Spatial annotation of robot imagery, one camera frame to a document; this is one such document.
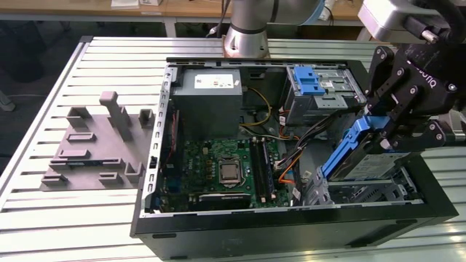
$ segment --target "gray power supply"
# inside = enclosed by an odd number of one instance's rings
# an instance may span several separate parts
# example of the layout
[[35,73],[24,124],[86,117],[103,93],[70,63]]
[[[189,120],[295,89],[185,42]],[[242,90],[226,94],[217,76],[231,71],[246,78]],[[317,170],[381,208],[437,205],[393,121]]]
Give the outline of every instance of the gray power supply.
[[186,70],[173,99],[187,139],[237,138],[242,94],[238,69]]

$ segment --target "label on power supply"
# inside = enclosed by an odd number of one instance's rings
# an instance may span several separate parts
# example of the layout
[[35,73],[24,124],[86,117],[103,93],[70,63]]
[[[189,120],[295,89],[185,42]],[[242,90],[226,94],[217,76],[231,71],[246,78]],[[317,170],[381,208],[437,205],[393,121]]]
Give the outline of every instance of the label on power supply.
[[377,179],[396,165],[396,160],[409,155],[409,153],[369,154],[347,174],[345,179]]
[[195,77],[195,88],[219,89],[234,87],[234,75],[197,75]]

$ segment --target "blue clip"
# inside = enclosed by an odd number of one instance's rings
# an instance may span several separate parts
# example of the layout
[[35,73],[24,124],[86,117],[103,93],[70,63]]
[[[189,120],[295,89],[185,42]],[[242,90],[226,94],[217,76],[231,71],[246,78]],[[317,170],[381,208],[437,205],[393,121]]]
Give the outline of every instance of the blue clip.
[[327,162],[322,166],[322,174],[326,178],[330,177],[330,174],[337,168],[337,165],[342,162],[343,158],[347,156],[347,153],[353,151],[359,146],[359,136],[366,130],[379,130],[389,123],[389,116],[363,116],[355,120],[353,127],[350,128],[345,139],[341,142],[338,148],[331,154]]
[[295,67],[294,77],[297,78],[303,96],[322,96],[326,90],[319,85],[319,76],[311,67]]

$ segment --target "chip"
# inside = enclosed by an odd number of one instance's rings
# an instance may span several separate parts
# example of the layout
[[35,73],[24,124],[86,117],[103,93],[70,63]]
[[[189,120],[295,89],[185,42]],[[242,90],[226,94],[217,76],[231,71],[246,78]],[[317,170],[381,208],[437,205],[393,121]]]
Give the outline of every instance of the chip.
[[238,184],[241,183],[241,161],[233,159],[227,161],[219,161],[221,184]]

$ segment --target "green motherboard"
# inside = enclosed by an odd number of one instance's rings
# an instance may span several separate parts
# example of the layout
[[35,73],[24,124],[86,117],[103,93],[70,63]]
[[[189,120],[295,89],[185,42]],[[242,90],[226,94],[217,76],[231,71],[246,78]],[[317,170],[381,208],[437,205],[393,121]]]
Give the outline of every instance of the green motherboard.
[[[263,142],[267,157],[274,163],[279,159],[275,140]],[[171,194],[166,194],[173,212],[187,212],[190,204],[202,194],[250,194],[249,208],[289,206],[289,193],[285,185],[275,183],[275,198],[261,201],[257,197],[254,168],[251,167],[249,140],[186,141],[183,148],[182,176],[166,181]]]

